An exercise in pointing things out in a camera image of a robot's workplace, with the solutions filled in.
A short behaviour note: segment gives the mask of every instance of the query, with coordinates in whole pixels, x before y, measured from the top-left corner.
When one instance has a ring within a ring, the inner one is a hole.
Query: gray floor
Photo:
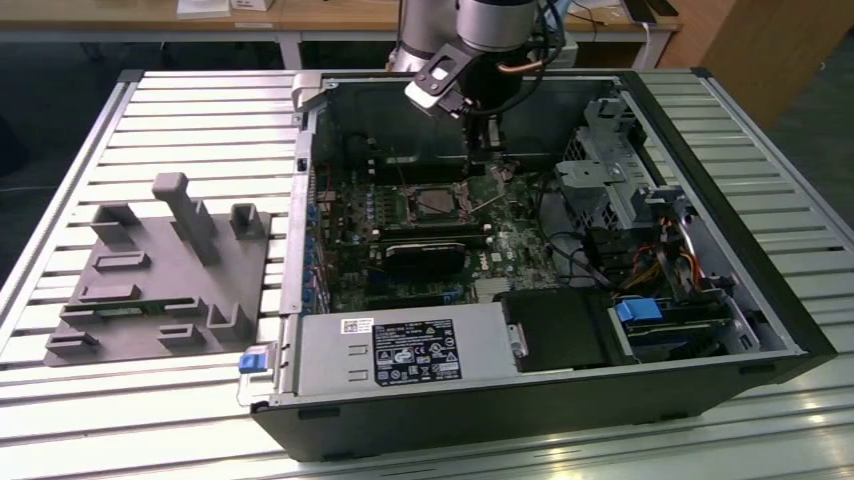
[[[119,72],[142,69],[277,68],[271,45],[182,44],[165,65],[155,44],[103,47],[92,62],[74,44],[0,44],[0,116],[30,149],[26,166],[0,177],[0,281],[6,279],[66,169],[110,95]],[[342,49],[310,49],[307,63],[345,68],[355,60]],[[382,65],[387,46],[374,46]],[[854,223],[854,37],[849,36],[770,132],[772,139],[846,221]]]

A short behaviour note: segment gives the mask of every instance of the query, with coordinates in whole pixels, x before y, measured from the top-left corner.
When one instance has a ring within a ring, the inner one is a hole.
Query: robotic arm
[[[403,0],[401,47],[393,70],[417,72],[406,88],[429,115],[463,120],[474,162],[503,151],[502,113],[534,92],[565,43],[550,32],[556,0]],[[522,91],[525,73],[538,76]]]

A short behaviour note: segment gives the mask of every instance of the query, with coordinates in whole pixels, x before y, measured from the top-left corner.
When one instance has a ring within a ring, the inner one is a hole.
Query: wooden desk
[[[305,41],[395,39],[397,0],[277,0],[267,12],[234,10],[231,17],[201,20],[179,20],[175,10],[177,0],[0,0],[0,42],[269,41],[279,44],[286,67],[298,70]],[[596,32],[590,21],[568,17],[576,41],[640,44],[634,66],[654,67],[678,20],[661,18],[648,39],[622,8],[593,12],[605,23]]]
[[[393,41],[398,28],[398,0],[285,0],[279,22],[285,30],[282,55],[289,68],[302,68],[299,44],[305,41]],[[680,30],[676,17],[660,17],[648,41],[642,27],[634,25],[622,7],[593,10],[597,25],[568,16],[566,29],[577,42],[641,44],[636,68],[654,68],[672,34]],[[586,11],[578,13],[586,17]]]
[[[233,10],[230,17],[179,20],[177,0],[0,0],[0,29],[234,31],[247,28],[241,23],[275,29],[285,4],[278,0],[266,12]]]
[[[178,0],[0,0],[3,42],[279,42],[285,1],[266,12],[179,20]]]

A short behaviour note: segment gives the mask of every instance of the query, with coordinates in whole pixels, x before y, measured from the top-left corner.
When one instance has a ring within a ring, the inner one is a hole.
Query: sticker
[[[342,335],[346,333],[370,333],[373,326],[373,318],[343,318]]]
[[[374,368],[381,387],[462,379],[454,321],[374,325]]]

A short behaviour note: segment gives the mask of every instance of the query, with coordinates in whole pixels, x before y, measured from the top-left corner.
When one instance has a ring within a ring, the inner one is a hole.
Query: slotted metal surface
[[[12,309],[3,327],[0,478],[682,480],[850,475],[850,232],[694,75],[650,73],[644,78],[841,351],[837,360],[784,385],[748,392],[701,418],[302,465],[238,405],[238,354],[42,367],[47,335],[95,242],[87,225],[96,205],[130,201],[141,216],[167,214],[147,191],[154,175],[167,169],[187,172],[191,195],[206,199],[213,213],[250,201],[274,213],[259,336],[275,330],[294,169],[291,74],[151,72],[130,86],[123,113],[103,135],[110,146],[95,149],[36,262],[40,268],[19,295],[20,308]],[[650,150],[673,182],[661,154]]]

